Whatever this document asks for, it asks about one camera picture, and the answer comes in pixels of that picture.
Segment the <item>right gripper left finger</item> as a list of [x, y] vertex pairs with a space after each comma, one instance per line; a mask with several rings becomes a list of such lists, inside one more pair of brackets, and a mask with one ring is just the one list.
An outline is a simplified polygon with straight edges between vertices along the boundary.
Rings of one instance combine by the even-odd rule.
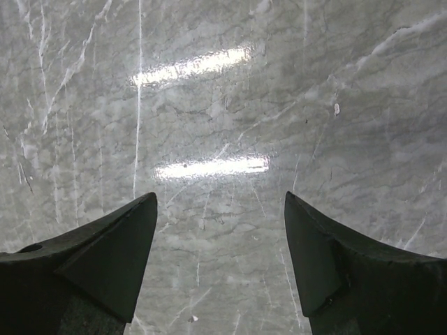
[[2, 334], [123, 334], [157, 220], [146, 193], [57, 237], [1, 254]]

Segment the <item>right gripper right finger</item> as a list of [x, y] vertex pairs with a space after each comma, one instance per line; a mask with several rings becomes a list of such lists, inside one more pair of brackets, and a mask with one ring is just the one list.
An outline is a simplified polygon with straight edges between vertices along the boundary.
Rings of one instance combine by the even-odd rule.
[[446, 260], [389, 246], [287, 193], [284, 220], [313, 334], [445, 334]]

